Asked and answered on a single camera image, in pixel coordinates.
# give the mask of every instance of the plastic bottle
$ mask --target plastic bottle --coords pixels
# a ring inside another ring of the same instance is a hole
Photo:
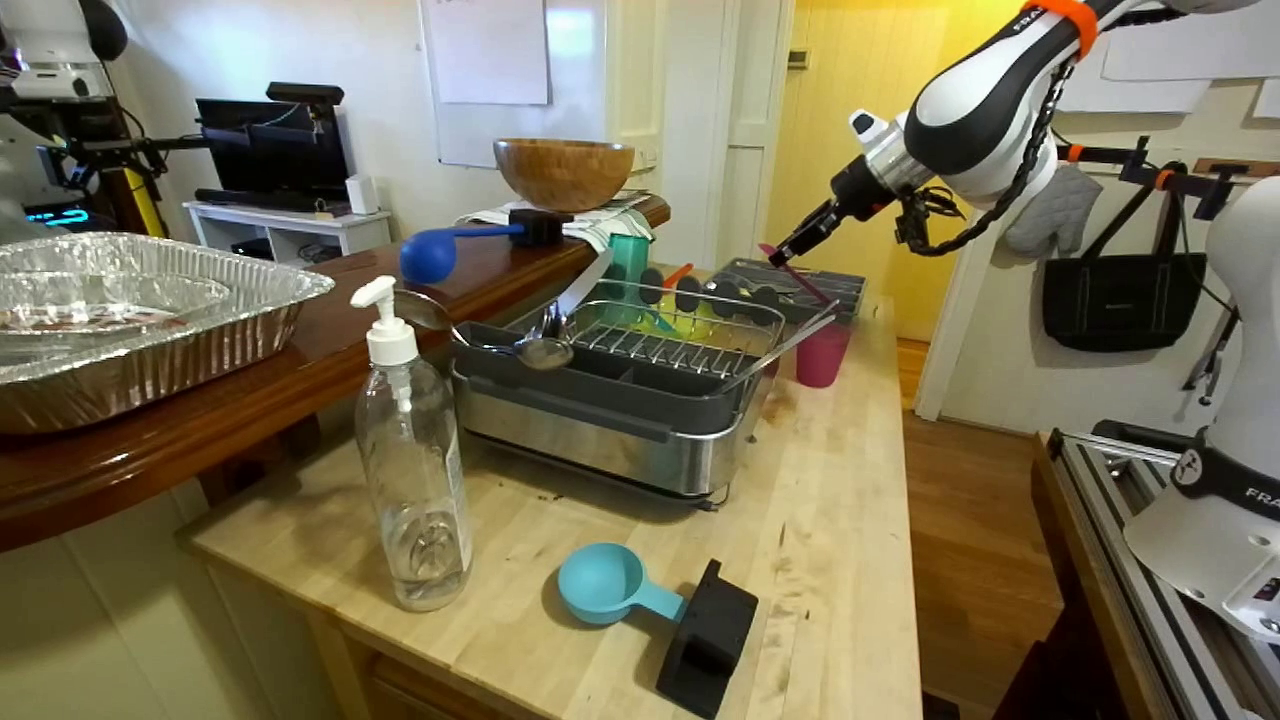
[[[373,374],[357,404],[357,446],[396,602],[442,609],[471,567],[454,394],[396,317],[396,276],[357,289],[353,305],[380,311],[363,336]]]

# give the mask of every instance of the wooden countertop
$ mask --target wooden countertop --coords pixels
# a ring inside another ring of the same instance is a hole
[[[589,246],[513,250],[460,246],[460,267],[432,295],[460,321],[535,305],[592,259]],[[212,383],[57,438],[0,438],[0,554],[134,510],[221,461],[271,439],[305,416],[357,396],[367,374],[353,294],[396,276],[396,250],[323,263],[336,289],[314,301],[288,349]]]
[[[551,574],[592,541],[692,592],[707,560],[758,592],[726,716],[921,716],[893,311],[868,308],[834,390],[778,379],[734,495],[676,512],[600,481],[467,454],[476,567],[450,609],[390,592],[357,448],[244,495],[193,546],[403,670],[532,716],[686,716],[657,695],[670,625],[581,630]]]

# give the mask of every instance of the clear plastic bottle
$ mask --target clear plastic bottle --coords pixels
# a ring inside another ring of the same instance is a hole
[[[367,383],[357,446],[380,546],[403,609],[450,604],[471,567],[465,467],[450,379],[419,360],[412,330],[391,311],[396,282],[363,283],[353,305],[380,308],[367,330]]]

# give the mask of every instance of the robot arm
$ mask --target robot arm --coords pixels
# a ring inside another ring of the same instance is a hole
[[[834,177],[834,196],[808,211],[770,259],[790,263],[806,255],[829,239],[845,216],[871,222],[893,201],[911,208],[918,190],[934,177],[986,208],[986,216],[945,250],[911,250],[926,255],[963,250],[1002,222],[1013,201],[1054,182],[1055,153],[1050,146],[1050,120],[1097,34],[1244,3],[1254,0],[1034,0],[990,44],[929,81],[902,120],[885,125],[857,111],[852,134],[866,157]]]

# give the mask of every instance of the pink cup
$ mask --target pink cup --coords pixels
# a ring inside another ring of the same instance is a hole
[[[829,390],[840,375],[848,351],[848,323],[829,323],[797,349],[797,379],[808,390]]]

